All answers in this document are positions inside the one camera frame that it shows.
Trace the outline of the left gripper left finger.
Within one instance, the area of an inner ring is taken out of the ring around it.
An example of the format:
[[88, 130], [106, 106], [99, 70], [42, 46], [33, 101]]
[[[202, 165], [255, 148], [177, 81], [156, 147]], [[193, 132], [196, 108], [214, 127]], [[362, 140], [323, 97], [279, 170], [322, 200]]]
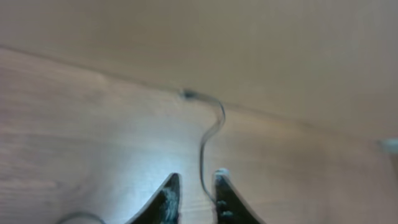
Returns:
[[179, 218], [180, 175], [171, 173], [126, 224], [178, 224]]

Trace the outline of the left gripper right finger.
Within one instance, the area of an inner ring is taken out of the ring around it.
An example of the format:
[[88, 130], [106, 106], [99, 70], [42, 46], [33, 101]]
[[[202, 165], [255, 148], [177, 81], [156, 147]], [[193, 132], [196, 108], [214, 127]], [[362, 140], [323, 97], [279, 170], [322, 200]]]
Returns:
[[213, 183], [218, 224], [266, 224], [231, 183], [228, 169], [216, 170]]

